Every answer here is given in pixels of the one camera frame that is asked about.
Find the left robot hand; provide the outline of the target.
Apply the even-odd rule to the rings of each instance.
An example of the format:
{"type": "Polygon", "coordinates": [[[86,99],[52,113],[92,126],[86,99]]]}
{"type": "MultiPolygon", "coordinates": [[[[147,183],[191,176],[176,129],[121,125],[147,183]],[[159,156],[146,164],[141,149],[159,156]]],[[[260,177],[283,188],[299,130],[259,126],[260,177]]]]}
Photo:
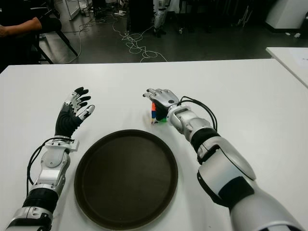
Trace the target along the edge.
{"type": "Polygon", "coordinates": [[[71,138],[78,127],[94,111],[94,105],[88,105],[91,99],[88,89],[79,87],[64,100],[55,125],[55,137],[71,138]]]}

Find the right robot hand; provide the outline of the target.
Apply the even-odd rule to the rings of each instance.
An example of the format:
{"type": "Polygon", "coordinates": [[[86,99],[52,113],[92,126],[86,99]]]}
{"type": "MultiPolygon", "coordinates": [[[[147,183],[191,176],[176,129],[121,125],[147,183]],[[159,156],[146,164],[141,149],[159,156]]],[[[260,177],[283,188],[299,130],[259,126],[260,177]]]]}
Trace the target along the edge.
{"type": "Polygon", "coordinates": [[[152,124],[167,119],[168,113],[176,108],[180,101],[178,97],[167,89],[147,89],[142,95],[155,105],[155,113],[152,114],[152,124]]]}

